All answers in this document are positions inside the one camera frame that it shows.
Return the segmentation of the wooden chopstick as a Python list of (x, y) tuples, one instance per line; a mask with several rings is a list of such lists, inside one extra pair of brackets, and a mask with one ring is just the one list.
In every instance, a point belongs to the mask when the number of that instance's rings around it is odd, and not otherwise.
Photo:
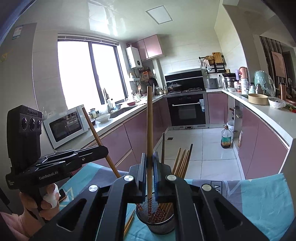
[[(193, 144), (190, 145), (188, 150), (184, 149), (183, 152), (180, 153), (179, 161), (177, 164), (177, 168), (175, 170), (174, 175), (180, 178), (185, 178), (189, 160), (191, 157), (193, 149)], [(173, 204), (172, 203), (161, 203), (158, 204), (156, 211), (152, 214), (151, 222), (152, 223), (160, 223), (166, 221), (173, 212)]]
[[(87, 114), (87, 112), (86, 112), (86, 110), (85, 110), (84, 107), (82, 107), (82, 111), (83, 111), (83, 113), (84, 113), (84, 116), (85, 116), (85, 118), (86, 118), (86, 121), (87, 121), (87, 123), (88, 123), (88, 125), (89, 125), (89, 127), (90, 127), (90, 130), (91, 130), (91, 132), (92, 132), (92, 134), (93, 134), (93, 136), (94, 136), (94, 138), (95, 138), (97, 144), (98, 144), (99, 146), (102, 146), (102, 142), (101, 142), (101, 140), (100, 140), (100, 138), (99, 138), (97, 132), (95, 131), (95, 128), (94, 128), (94, 126), (93, 126), (93, 124), (92, 124), (92, 122), (91, 122), (91, 120), (90, 120), (90, 118), (89, 118), (89, 116), (88, 116), (88, 114)], [(114, 163), (112, 162), (110, 156), (107, 155), (105, 159), (106, 159), (107, 163), (109, 164), (110, 168), (112, 169), (112, 171), (114, 172), (114, 174), (116, 175), (116, 177), (117, 177), (117, 178), (120, 178), (121, 175), (119, 174), (117, 168), (115, 167)]]
[(134, 219), (134, 213), (135, 213), (135, 210), (133, 210), (133, 212), (131, 213), (131, 215), (130, 215), (128, 221), (127, 221), (127, 223), (125, 224), (125, 229), (124, 229), (123, 237), (126, 236), (128, 230), (129, 230), (129, 228), (130, 228), (130, 226), (131, 226), (131, 224), (132, 224), (132, 221), (133, 221), (133, 219)]

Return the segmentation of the chopstick with floral end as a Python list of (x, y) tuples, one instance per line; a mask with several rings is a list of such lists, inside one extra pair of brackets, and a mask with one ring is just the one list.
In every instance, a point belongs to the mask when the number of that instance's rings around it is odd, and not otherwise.
[(147, 87), (147, 213), (152, 217), (153, 110), (152, 87)]

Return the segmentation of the white microwave oven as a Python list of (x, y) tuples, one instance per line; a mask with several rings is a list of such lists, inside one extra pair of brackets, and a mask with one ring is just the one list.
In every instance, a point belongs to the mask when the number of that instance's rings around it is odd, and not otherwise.
[(79, 105), (43, 121), (53, 149), (57, 149), (88, 131), (89, 125), (82, 108), (84, 105)]

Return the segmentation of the black mesh utensil cup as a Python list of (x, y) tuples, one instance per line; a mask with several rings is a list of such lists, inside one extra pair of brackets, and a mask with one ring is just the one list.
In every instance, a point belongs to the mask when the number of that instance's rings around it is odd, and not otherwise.
[(174, 211), (165, 212), (162, 207), (163, 203), (158, 204), (152, 193), (152, 214), (148, 214), (148, 197), (142, 204), (136, 206), (136, 215), (138, 219), (144, 223), (148, 229), (156, 235), (167, 235), (175, 229)]

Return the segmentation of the white bowl on counter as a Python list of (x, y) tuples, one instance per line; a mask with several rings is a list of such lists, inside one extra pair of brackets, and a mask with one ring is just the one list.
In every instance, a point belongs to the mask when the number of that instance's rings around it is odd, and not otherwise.
[(103, 114), (100, 115), (99, 117), (97, 117), (95, 120), (99, 123), (105, 123), (107, 121), (109, 121), (111, 114), (107, 113), (107, 114)]

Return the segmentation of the chopstick in cup right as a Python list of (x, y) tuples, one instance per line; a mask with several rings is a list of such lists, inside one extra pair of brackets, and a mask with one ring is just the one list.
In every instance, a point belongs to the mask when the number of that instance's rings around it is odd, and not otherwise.
[(175, 170), (177, 168), (177, 164), (178, 164), (178, 161), (179, 161), (180, 153), (181, 153), (181, 148), (178, 149), (177, 156), (176, 156), (176, 159), (175, 159), (175, 162), (174, 162), (174, 166), (173, 166), (173, 169), (171, 171), (172, 174), (175, 173)]

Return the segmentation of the teal grey tablecloth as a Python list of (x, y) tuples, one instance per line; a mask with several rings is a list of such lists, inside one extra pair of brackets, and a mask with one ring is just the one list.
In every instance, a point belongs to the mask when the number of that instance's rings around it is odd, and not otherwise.
[[(115, 179), (110, 168), (88, 163), (61, 186), (67, 197), (59, 208), (66, 207), (91, 184), (104, 187)], [(210, 184), (269, 240), (280, 240), (294, 220), (292, 197), (283, 174), (239, 181), (188, 179), (186, 182), (198, 187)]]

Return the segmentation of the oil bottle on floor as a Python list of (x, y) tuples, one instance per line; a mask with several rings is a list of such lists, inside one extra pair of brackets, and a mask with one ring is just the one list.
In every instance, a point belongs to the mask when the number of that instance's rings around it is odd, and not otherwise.
[(231, 147), (232, 144), (232, 132), (229, 130), (228, 125), (224, 126), (224, 129), (221, 132), (221, 147), (227, 149)]

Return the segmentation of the black built-in oven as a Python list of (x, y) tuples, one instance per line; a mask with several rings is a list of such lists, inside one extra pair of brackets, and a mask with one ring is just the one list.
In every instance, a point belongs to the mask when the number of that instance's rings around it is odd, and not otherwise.
[(170, 94), (166, 99), (172, 129), (186, 130), (209, 126), (208, 100), (205, 91)]

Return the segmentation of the round wooden box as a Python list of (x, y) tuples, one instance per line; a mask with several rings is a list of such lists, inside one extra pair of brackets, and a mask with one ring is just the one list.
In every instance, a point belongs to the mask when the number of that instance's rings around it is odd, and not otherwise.
[(269, 105), (268, 96), (264, 94), (250, 93), (248, 94), (248, 102), (257, 105)]

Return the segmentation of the black range hood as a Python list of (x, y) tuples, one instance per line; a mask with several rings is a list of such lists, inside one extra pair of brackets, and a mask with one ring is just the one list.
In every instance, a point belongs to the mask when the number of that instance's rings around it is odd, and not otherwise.
[(165, 75), (165, 82), (169, 92), (186, 91), (190, 89), (205, 90), (201, 69), (189, 69)]

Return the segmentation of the pink kettle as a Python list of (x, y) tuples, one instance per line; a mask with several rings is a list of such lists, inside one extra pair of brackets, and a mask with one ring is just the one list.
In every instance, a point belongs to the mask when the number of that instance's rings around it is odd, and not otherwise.
[(240, 81), (241, 81), (241, 93), (242, 94), (248, 94), (248, 71), (246, 67), (240, 67), (239, 68), (239, 75), (240, 75)]

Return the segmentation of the teal fan cover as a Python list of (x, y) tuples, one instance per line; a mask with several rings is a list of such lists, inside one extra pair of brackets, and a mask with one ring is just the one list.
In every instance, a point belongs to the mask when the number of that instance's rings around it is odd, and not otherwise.
[(267, 96), (275, 97), (275, 84), (269, 74), (267, 74), (263, 70), (256, 71), (254, 74), (254, 83), (260, 84), (263, 92)]

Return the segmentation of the pink wall cabinet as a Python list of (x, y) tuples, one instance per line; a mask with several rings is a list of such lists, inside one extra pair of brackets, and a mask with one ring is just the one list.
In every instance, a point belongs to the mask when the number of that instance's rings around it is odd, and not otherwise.
[(139, 40), (132, 43), (132, 46), (138, 49), (141, 61), (159, 58), (164, 54), (158, 35)]

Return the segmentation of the black wall rack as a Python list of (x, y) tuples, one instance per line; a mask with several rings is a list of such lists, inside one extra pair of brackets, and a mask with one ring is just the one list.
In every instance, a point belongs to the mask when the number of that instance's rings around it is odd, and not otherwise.
[(226, 62), (220, 52), (213, 52), (212, 55), (199, 57), (200, 66), (207, 74), (226, 73)]

